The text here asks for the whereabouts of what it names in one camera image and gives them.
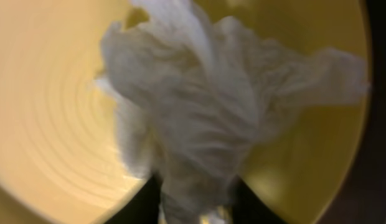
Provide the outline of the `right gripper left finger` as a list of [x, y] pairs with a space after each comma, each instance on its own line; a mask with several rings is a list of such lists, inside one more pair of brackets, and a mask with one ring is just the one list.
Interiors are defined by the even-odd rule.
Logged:
[[158, 224], [160, 182], [152, 175], [136, 195], [104, 224]]

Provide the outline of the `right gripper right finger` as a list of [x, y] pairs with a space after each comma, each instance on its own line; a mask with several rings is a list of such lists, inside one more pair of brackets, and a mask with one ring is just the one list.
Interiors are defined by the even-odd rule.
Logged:
[[286, 224], [282, 218], [255, 195], [242, 179], [238, 180], [235, 188], [235, 198], [232, 204], [232, 223]]

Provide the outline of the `yellow plate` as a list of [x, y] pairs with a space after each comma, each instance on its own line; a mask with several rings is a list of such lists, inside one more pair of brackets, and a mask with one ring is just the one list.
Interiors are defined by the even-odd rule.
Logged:
[[[113, 102], [93, 85], [99, 40], [128, 1], [0, 1], [0, 186], [53, 223], [97, 223], [142, 186], [113, 141]], [[359, 147], [367, 103], [307, 110], [256, 148], [243, 178], [288, 223], [314, 223]]]

